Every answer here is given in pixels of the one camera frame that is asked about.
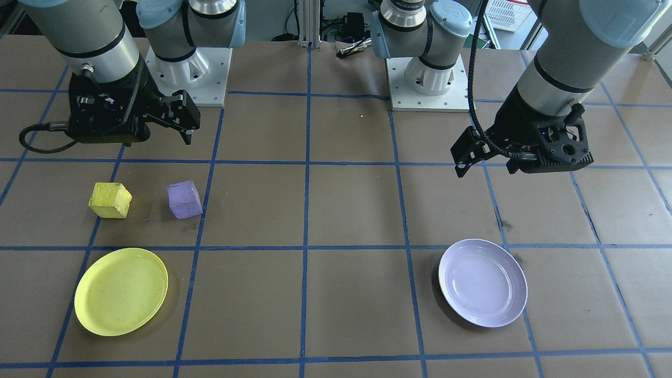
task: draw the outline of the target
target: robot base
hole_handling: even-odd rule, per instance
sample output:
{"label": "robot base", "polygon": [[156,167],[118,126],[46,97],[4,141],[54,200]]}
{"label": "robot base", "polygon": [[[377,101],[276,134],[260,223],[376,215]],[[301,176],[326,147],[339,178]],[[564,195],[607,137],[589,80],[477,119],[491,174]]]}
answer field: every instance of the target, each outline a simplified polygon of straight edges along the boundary
{"label": "robot base", "polygon": [[160,77],[159,65],[154,50],[149,48],[147,58],[145,59],[149,72],[157,82],[159,91],[166,96],[171,93],[186,89],[192,96],[192,100],[197,106],[224,106],[224,95],[226,95],[226,84],[228,82],[228,70],[231,64],[231,49],[216,47],[199,47],[198,51],[210,64],[210,72],[207,76],[198,79],[201,83],[193,87],[176,88],[167,85]]}
{"label": "robot base", "polygon": [[412,58],[386,59],[392,110],[407,112],[468,112],[466,73],[462,57],[453,67],[454,79],[450,91],[440,96],[425,96],[409,87],[404,70]]}

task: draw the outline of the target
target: silver cylinder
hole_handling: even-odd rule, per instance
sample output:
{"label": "silver cylinder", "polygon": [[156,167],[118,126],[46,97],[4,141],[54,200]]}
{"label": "silver cylinder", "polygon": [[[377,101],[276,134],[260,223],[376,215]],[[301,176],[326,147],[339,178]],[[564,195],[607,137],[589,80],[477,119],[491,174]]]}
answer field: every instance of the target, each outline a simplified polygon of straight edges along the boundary
{"label": "silver cylinder", "polygon": [[74,72],[88,64],[94,79],[109,83],[137,66],[140,52],[114,1],[68,0],[53,7],[24,7]]}
{"label": "silver cylinder", "polygon": [[453,69],[433,69],[419,58],[411,59],[404,70],[404,80],[409,87],[425,96],[440,96],[450,90]]}
{"label": "silver cylinder", "polygon": [[568,114],[570,100],[583,101],[589,92],[575,93],[565,91],[547,82],[537,71],[534,65],[529,65],[518,80],[518,92],[523,101],[539,113],[548,116],[562,116]]}
{"label": "silver cylinder", "polygon": [[83,64],[93,66],[93,78],[99,83],[109,83],[126,76],[138,64],[140,52],[129,32],[113,49],[89,58],[75,58],[63,55],[63,59],[73,72],[79,72]]}
{"label": "silver cylinder", "polygon": [[195,53],[181,62],[166,62],[157,60],[160,75],[157,81],[171,88],[190,89],[208,80],[210,65],[208,59],[196,49]]}
{"label": "silver cylinder", "polygon": [[201,14],[217,15],[229,11],[237,0],[189,0],[189,6]]}
{"label": "silver cylinder", "polygon": [[380,14],[390,24],[401,28],[414,28],[427,17],[425,0],[383,0]]}
{"label": "silver cylinder", "polygon": [[51,45],[66,53],[104,48],[124,27],[113,0],[69,0],[54,7],[23,7]]}

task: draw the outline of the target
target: cable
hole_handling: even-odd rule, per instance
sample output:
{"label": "cable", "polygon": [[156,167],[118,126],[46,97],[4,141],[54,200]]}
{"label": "cable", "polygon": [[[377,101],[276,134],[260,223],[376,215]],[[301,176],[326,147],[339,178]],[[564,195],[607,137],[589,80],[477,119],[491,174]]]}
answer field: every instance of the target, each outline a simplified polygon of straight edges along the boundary
{"label": "cable", "polygon": [[296,35],[301,35],[301,29],[298,26],[298,0],[294,0],[294,19],[296,20]]}
{"label": "cable", "polygon": [[296,12],[296,6],[297,6],[297,4],[296,4],[296,1],[295,1],[294,2],[294,8],[292,10],[290,10],[289,13],[287,13],[287,18],[285,19],[285,33],[287,33],[287,34],[290,33],[289,30],[287,30],[287,22],[289,22],[290,17],[292,17],[292,13]]}
{"label": "cable", "polygon": [[55,148],[55,149],[35,148],[35,147],[29,145],[28,142],[26,142],[26,135],[28,135],[28,133],[30,133],[31,131],[61,131],[61,130],[52,128],[51,123],[36,123],[34,125],[31,125],[29,127],[26,127],[25,129],[21,130],[21,132],[19,133],[19,143],[21,143],[21,146],[24,146],[24,148],[27,149],[28,151],[33,151],[33,152],[37,152],[37,153],[57,153],[57,152],[65,151],[68,148],[77,144],[77,141],[72,141],[72,142],[66,144],[65,146]]}
{"label": "cable", "polygon": [[483,131],[483,127],[481,127],[480,122],[478,121],[478,118],[476,117],[476,106],[474,105],[474,68],[476,66],[476,48],[478,46],[478,33],[480,32],[480,28],[483,23],[483,19],[485,18],[485,9],[488,6],[488,2],[490,0],[482,0],[480,2],[480,7],[478,9],[478,19],[476,20],[476,31],[474,32],[474,37],[472,38],[471,41],[471,51],[469,54],[469,68],[468,68],[468,73],[467,73],[467,100],[469,102],[469,115],[471,116],[471,119],[474,121],[474,129],[476,132],[480,135],[480,137],[485,141],[485,143],[490,147],[491,150],[494,152],[504,155],[510,159],[514,160],[536,160],[536,157],[534,157],[534,154],[531,153],[516,153],[512,151],[506,151],[502,149],[500,146],[496,145],[495,142],[493,142]]}

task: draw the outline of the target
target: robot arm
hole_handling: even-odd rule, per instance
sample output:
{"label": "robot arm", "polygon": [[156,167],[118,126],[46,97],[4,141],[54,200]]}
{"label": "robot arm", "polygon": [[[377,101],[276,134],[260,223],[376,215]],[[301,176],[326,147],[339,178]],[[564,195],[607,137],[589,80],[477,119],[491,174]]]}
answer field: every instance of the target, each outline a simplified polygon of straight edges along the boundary
{"label": "robot arm", "polygon": [[509,157],[511,174],[573,171],[592,163],[581,101],[646,38],[670,1],[530,0],[530,5],[548,39],[492,127],[483,132],[472,113],[474,127],[451,148],[459,177],[496,155]]}
{"label": "robot arm", "polygon": [[[130,145],[150,137],[148,122],[173,128],[185,144],[191,143],[193,131],[200,127],[198,108],[184,89],[174,93],[159,91],[113,0],[19,1],[73,71],[69,85],[69,120],[24,129],[19,140],[26,149],[54,153],[76,142]],[[193,15],[188,17],[203,19],[193,22],[192,27],[205,30],[190,32],[186,22],[180,23],[176,32],[182,33],[182,39],[186,41],[183,46],[170,36],[158,36],[154,32],[166,33],[167,29],[162,25],[176,13],[190,14],[189,5],[182,0],[145,1],[148,6],[143,9],[147,13],[152,13],[152,6],[158,9],[153,18],[156,25],[147,28],[148,36],[166,60],[179,58],[172,54],[183,50],[193,54],[197,38],[200,39],[196,42],[208,46],[242,44],[245,39],[244,2],[242,6],[238,0],[191,0],[190,3]],[[229,7],[220,9],[223,3]],[[144,20],[147,22],[148,19],[152,21],[151,15],[145,15]],[[217,33],[207,32],[207,27],[212,24],[217,24]],[[237,27],[239,24],[242,24],[242,34],[241,28]],[[61,131],[75,142],[60,149],[37,149],[26,142],[26,135],[39,130]]]}

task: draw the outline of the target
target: blue tape line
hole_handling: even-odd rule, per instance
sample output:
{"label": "blue tape line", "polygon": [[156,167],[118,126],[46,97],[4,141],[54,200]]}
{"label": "blue tape line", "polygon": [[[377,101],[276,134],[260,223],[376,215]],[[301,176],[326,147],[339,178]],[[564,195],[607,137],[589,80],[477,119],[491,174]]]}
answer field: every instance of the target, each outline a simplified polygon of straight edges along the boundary
{"label": "blue tape line", "polygon": [[[125,248],[127,245],[95,245],[91,251],[114,251]],[[507,244],[508,248],[599,248],[597,244],[562,244],[562,243],[522,243]],[[672,244],[602,244],[605,249],[621,250],[672,250]],[[411,244],[412,250],[445,250],[450,245]],[[138,245],[138,248],[156,251],[194,251],[190,245]],[[403,250],[405,245],[308,245],[308,250],[319,251],[352,251],[352,250]],[[0,245],[0,251],[85,251],[87,246],[77,245]],[[201,245],[201,251],[300,251],[302,245]]]}
{"label": "blue tape line", "polygon": [[306,93],[296,93],[296,92],[259,92],[259,91],[228,91],[228,94],[246,94],[254,96],[296,96],[296,97],[305,97]]}
{"label": "blue tape line", "polygon": [[427,361],[425,360],[425,342],[422,336],[422,325],[420,324],[420,312],[418,310],[417,292],[415,290],[415,275],[413,273],[413,257],[411,255],[411,240],[409,238],[409,227],[406,218],[406,203],[404,201],[404,190],[401,181],[401,167],[399,165],[399,153],[396,145],[396,131],[394,129],[394,116],[392,110],[388,110],[390,117],[390,132],[392,133],[392,150],[394,152],[394,169],[396,171],[396,185],[399,191],[399,206],[401,207],[401,223],[404,230],[404,249],[406,250],[406,264],[409,270],[409,283],[411,287],[411,301],[413,302],[413,316],[415,317],[415,333],[418,339],[418,351],[420,353],[420,365],[423,378],[427,378]]}
{"label": "blue tape line", "polygon": [[528,59],[525,57],[525,54],[523,53],[523,50],[518,50],[520,53],[520,59],[523,60],[523,65],[525,65],[525,68],[528,67]]}
{"label": "blue tape line", "polygon": [[362,95],[343,95],[343,94],[334,94],[334,93],[314,93],[313,97],[328,97],[328,98],[374,98],[377,100],[389,100],[389,96],[382,95],[373,95],[373,94],[362,94]]}
{"label": "blue tape line", "polygon": [[308,43],[308,69],[306,72],[306,173],[304,177],[303,198],[303,255],[301,270],[301,325],[300,325],[300,363],[299,378],[306,374],[306,317],[308,309],[308,201],[310,186],[310,97],[312,89],[312,42]]}
{"label": "blue tape line", "polygon": [[634,138],[632,137],[632,133],[630,133],[630,129],[628,129],[628,125],[626,124],[626,121],[623,119],[623,116],[621,115],[621,112],[618,110],[618,107],[614,103],[614,99],[612,98],[612,95],[609,93],[609,90],[607,89],[606,85],[604,85],[604,83],[600,83],[600,85],[602,85],[602,89],[604,89],[604,92],[607,94],[607,98],[609,99],[609,102],[612,103],[612,106],[614,107],[614,112],[616,112],[616,115],[618,116],[618,120],[621,122],[621,125],[623,125],[623,129],[625,130],[626,134],[628,135],[628,138],[630,139],[630,142],[632,143],[632,146],[634,147],[635,152],[637,152],[637,156],[639,156],[639,159],[642,161],[642,164],[644,164],[644,167],[646,168],[646,172],[648,174],[648,177],[651,179],[651,182],[653,183],[653,186],[656,188],[656,191],[658,192],[658,195],[661,197],[661,200],[663,200],[663,203],[665,204],[665,208],[667,208],[667,212],[670,215],[672,215],[672,206],[670,206],[669,202],[667,201],[667,198],[665,198],[665,195],[663,194],[663,191],[661,190],[660,185],[658,185],[658,182],[656,181],[656,178],[653,177],[653,173],[648,168],[648,164],[646,163],[646,159],[644,158],[644,155],[642,155],[642,151],[640,151],[639,147],[637,146],[637,143],[635,143]]}
{"label": "blue tape line", "polygon": [[[649,348],[648,353],[672,354],[672,348]],[[587,349],[587,350],[547,350],[540,351],[542,357],[558,356],[601,356],[619,354],[639,354],[639,349]],[[464,354],[426,354],[425,360],[481,360],[492,358],[530,358],[533,352],[494,352],[494,353],[464,353]],[[384,361],[420,361],[418,354],[400,356],[318,356],[306,358],[224,358],[224,359],[193,359],[168,361],[74,361],[53,364],[55,368],[76,367],[166,367],[166,366],[226,366],[226,365],[293,365],[301,362],[306,364],[319,363],[365,363]],[[4,369],[45,369],[51,363],[0,363],[0,370]]]}
{"label": "blue tape line", "polygon": [[[44,111],[42,112],[42,115],[40,116],[40,120],[38,123],[43,123],[44,119],[46,118],[47,113],[49,113],[49,109],[51,109],[51,105],[54,103],[54,99],[56,98],[56,90],[60,87],[61,83],[63,82],[63,79],[65,78],[65,74],[68,72],[68,67],[66,66],[63,69],[63,72],[60,74],[60,79],[58,79],[58,83],[56,83],[56,88],[51,93],[51,98],[49,99],[49,102],[47,102],[46,107],[44,108]],[[28,141],[28,144],[31,144],[35,140],[35,136],[37,133],[33,132],[32,136],[30,137],[30,140]],[[21,157],[19,158],[19,161],[16,163],[16,167],[14,167],[14,172],[12,172],[11,176],[9,177],[9,181],[5,185],[5,189],[3,190],[2,194],[0,194],[0,206],[5,202],[5,198],[7,198],[7,194],[9,193],[9,189],[11,188],[12,184],[14,184],[14,180],[16,179],[16,175],[19,174],[19,169],[21,169],[21,166],[24,163],[24,160],[26,159],[26,155],[28,154],[28,150],[24,149],[24,152],[21,154]]]}
{"label": "blue tape line", "polygon": [[[0,157],[0,161],[19,161],[19,157]],[[65,163],[114,163],[116,159],[92,159],[92,158],[72,158],[72,157],[27,157],[23,161],[41,161],[41,162],[65,162]],[[210,164],[213,161],[207,159],[122,159],[122,163],[174,163],[174,164]],[[214,160],[215,164],[229,164],[229,165],[304,165],[305,161],[292,160]],[[311,165],[396,165],[393,161],[310,161]],[[401,166],[417,166],[417,167],[454,167],[452,162],[436,162],[436,161],[401,161],[398,163]],[[504,163],[485,163],[479,162],[474,166],[488,167],[506,167]],[[651,169],[651,170],[665,170],[672,169],[672,165],[595,165],[591,164],[587,169]]]}
{"label": "blue tape line", "polygon": [[179,332],[179,340],[177,342],[177,353],[175,354],[175,361],[177,364],[173,369],[173,378],[179,375],[179,363],[182,359],[182,352],[184,349],[184,340],[187,334],[187,325],[189,323],[189,313],[192,307],[192,297],[194,295],[194,284],[196,282],[196,270],[198,268],[198,257],[201,250],[201,241],[203,238],[203,230],[206,222],[206,214],[208,213],[208,203],[210,202],[210,189],[212,188],[212,176],[214,176],[214,160],[219,150],[220,136],[222,135],[222,124],[224,123],[224,108],[219,111],[219,121],[217,123],[217,132],[214,138],[212,147],[212,161],[210,163],[210,171],[208,172],[208,183],[206,184],[206,193],[203,196],[203,213],[198,224],[198,234],[196,234],[196,246],[194,248],[194,259],[192,260],[192,272],[189,278],[189,289],[187,290],[187,299],[184,305],[184,315],[182,316],[182,327]]}
{"label": "blue tape line", "polygon": [[[124,154],[124,145],[122,145],[119,148],[119,154],[117,154],[117,162],[114,165],[114,168],[112,168],[112,173],[110,174],[110,182],[113,182],[114,178],[117,176],[117,171],[119,170],[119,164],[121,162],[123,154]],[[61,326],[60,333],[58,334],[58,340],[56,341],[56,347],[54,348],[54,354],[51,357],[51,365],[49,366],[49,370],[47,370],[46,378],[51,378],[52,375],[54,374],[54,366],[58,361],[60,349],[63,346],[63,340],[65,339],[65,334],[67,333],[68,325],[70,324],[70,320],[72,319],[73,316],[73,310],[75,308],[75,292],[77,291],[79,281],[82,279],[84,272],[86,272],[87,265],[91,257],[91,249],[93,247],[93,242],[95,241],[95,237],[98,234],[98,229],[100,227],[100,221],[101,221],[100,217],[97,217],[93,225],[93,231],[91,232],[91,237],[89,238],[89,245],[87,246],[86,252],[84,253],[82,264],[79,267],[79,273],[77,274],[77,281],[75,283],[75,288],[73,289],[73,294],[71,295],[70,302],[68,304],[68,309],[65,313],[65,318],[63,319],[63,325]]]}
{"label": "blue tape line", "polygon": [[560,357],[560,356],[599,356],[599,355],[614,355],[614,354],[639,354],[639,349],[588,349],[588,350],[568,350],[539,352],[542,357]]}
{"label": "blue tape line", "polygon": [[3,93],[54,93],[53,89],[14,89],[6,88],[0,89]]}
{"label": "blue tape line", "polygon": [[615,104],[616,106],[627,106],[631,108],[672,108],[671,104]]}
{"label": "blue tape line", "polygon": [[428,360],[480,360],[486,358],[525,358],[533,357],[532,352],[502,352],[502,353],[465,353],[465,354],[428,354]]}
{"label": "blue tape line", "polygon": [[488,99],[488,98],[474,98],[474,102],[494,102],[497,104],[502,104],[504,100],[494,100],[494,99]]}
{"label": "blue tape line", "polygon": [[298,92],[264,92],[264,91],[228,91],[229,94],[244,94],[253,96],[294,96],[294,97],[328,97],[328,98],[375,98],[378,100],[389,100],[388,96],[374,94],[345,95],[336,93],[306,93]]}
{"label": "blue tape line", "polygon": [[[502,238],[502,244],[504,249],[509,251],[509,246],[507,243],[506,232],[504,232],[504,224],[502,222],[501,214],[499,212],[499,205],[497,204],[497,197],[495,196],[495,189],[493,188],[493,183],[490,180],[490,173],[488,172],[488,167],[483,166],[483,174],[485,175],[485,182],[488,184],[488,191],[490,192],[490,199],[493,203],[493,208],[495,210],[495,217],[497,218],[497,226],[499,228],[499,235]],[[544,370],[542,369],[542,363],[539,359],[539,352],[537,351],[537,344],[534,339],[534,333],[532,332],[532,325],[530,324],[530,318],[528,317],[527,309],[523,310],[523,320],[525,322],[525,328],[528,333],[528,338],[530,339],[530,348],[532,349],[532,355],[534,356],[534,364],[537,367],[537,374],[539,378],[544,378]]]}
{"label": "blue tape line", "polygon": [[639,337],[639,333],[637,332],[637,329],[634,326],[634,322],[632,321],[632,316],[630,315],[630,310],[628,310],[628,306],[623,298],[623,294],[621,293],[621,289],[618,286],[618,282],[616,282],[616,277],[614,276],[614,271],[612,270],[612,266],[609,263],[609,259],[607,258],[607,254],[604,252],[604,246],[602,245],[602,242],[599,238],[599,235],[597,234],[597,229],[595,228],[595,223],[593,222],[593,218],[590,215],[590,211],[588,210],[588,206],[586,205],[585,199],[583,198],[583,194],[581,193],[581,189],[579,188],[579,184],[577,183],[576,178],[574,177],[573,172],[569,172],[569,177],[572,180],[572,185],[574,185],[574,189],[577,192],[577,196],[579,197],[579,202],[581,202],[581,206],[583,207],[583,212],[586,214],[586,218],[588,218],[588,223],[590,224],[591,230],[593,232],[593,236],[595,237],[595,240],[599,246],[599,253],[602,256],[602,260],[604,261],[604,265],[607,268],[607,273],[609,274],[609,278],[612,281],[612,285],[614,286],[614,290],[616,290],[616,296],[618,297],[618,301],[621,303],[621,307],[623,309],[623,312],[625,313],[626,319],[628,320],[628,325],[630,326],[630,330],[632,331],[632,335],[634,336],[635,342],[637,343],[638,351],[642,355],[642,358],[644,359],[644,364],[646,365],[646,369],[648,371],[648,374],[651,378],[655,378],[655,374],[653,373],[653,369],[651,368],[651,363],[648,360],[648,356],[646,355],[646,350],[644,349],[644,346],[642,345],[642,340]]}

